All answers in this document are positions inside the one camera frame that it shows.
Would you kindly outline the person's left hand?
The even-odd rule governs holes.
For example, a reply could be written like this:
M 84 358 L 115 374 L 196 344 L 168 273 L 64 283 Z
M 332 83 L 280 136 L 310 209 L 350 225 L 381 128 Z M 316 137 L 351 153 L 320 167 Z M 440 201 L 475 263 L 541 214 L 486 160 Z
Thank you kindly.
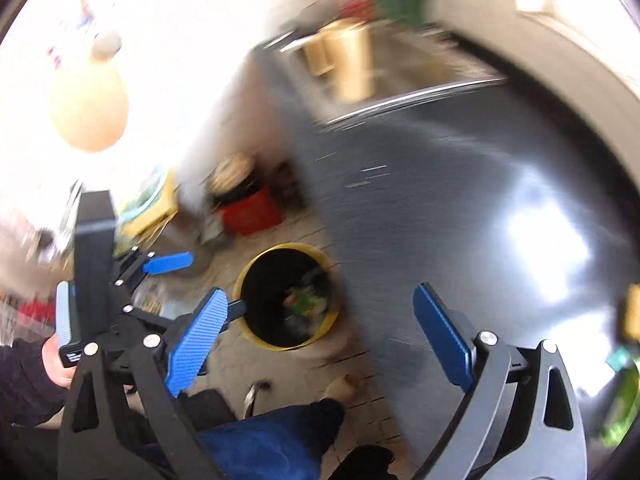
M 41 359 L 50 381 L 61 388 L 68 389 L 72 384 L 75 367 L 65 367 L 58 353 L 58 335 L 53 334 L 41 347 Z

